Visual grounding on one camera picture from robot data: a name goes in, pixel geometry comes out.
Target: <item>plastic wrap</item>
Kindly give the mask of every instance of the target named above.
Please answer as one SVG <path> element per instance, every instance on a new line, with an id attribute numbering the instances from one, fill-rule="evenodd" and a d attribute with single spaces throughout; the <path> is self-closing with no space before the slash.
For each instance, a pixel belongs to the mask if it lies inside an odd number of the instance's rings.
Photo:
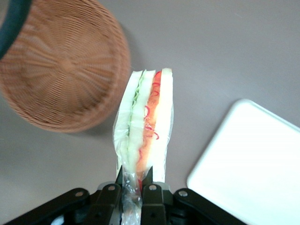
<path id="1" fill-rule="evenodd" d="M 122 225 L 139 225 L 142 180 L 165 181 L 167 144 L 173 126 L 171 69 L 133 72 L 114 124 L 117 172 L 123 166 Z"/>

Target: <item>gray table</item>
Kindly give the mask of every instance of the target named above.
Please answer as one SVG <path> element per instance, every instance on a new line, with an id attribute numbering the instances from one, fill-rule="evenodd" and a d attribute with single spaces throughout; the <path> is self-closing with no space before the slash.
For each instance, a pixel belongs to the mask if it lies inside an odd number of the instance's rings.
<path id="1" fill-rule="evenodd" d="M 186 178 L 229 107 L 249 98 L 300 127 L 300 2 L 103 0 L 132 70 L 173 69 L 166 182 Z M 77 134 L 36 128 L 0 97 L 0 224 L 75 187 L 114 180 L 112 115 Z"/>

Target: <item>woven basket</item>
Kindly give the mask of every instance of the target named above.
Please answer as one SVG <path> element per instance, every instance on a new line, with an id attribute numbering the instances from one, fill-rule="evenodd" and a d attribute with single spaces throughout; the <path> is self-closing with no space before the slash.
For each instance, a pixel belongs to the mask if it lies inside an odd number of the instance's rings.
<path id="1" fill-rule="evenodd" d="M 33 0 L 0 61 L 1 89 L 33 125 L 77 132 L 99 124 L 118 106 L 129 64 L 119 24 L 96 0 Z"/>

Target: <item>white plate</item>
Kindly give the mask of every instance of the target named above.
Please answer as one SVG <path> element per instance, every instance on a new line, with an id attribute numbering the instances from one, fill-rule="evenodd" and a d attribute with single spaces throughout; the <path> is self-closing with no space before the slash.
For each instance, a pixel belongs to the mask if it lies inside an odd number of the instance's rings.
<path id="1" fill-rule="evenodd" d="M 299 225 L 300 129 L 238 101 L 187 186 L 247 224 Z"/>

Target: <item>screw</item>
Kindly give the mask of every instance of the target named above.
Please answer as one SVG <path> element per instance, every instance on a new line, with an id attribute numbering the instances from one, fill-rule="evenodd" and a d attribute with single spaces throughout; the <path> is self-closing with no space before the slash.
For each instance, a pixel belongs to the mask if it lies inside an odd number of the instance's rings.
<path id="1" fill-rule="evenodd" d="M 155 191 L 156 189 L 157 189 L 157 187 L 153 184 L 149 186 L 150 191 Z"/>
<path id="2" fill-rule="evenodd" d="M 186 191 L 180 191 L 178 192 L 178 194 L 181 196 L 181 197 L 186 197 L 188 194 Z"/>
<path id="3" fill-rule="evenodd" d="M 75 194 L 76 197 L 81 197 L 83 196 L 83 191 L 78 191 L 76 194 Z"/>
<path id="4" fill-rule="evenodd" d="M 115 189 L 116 189 L 116 187 L 114 185 L 111 185 L 111 186 L 108 187 L 109 191 L 114 191 Z"/>

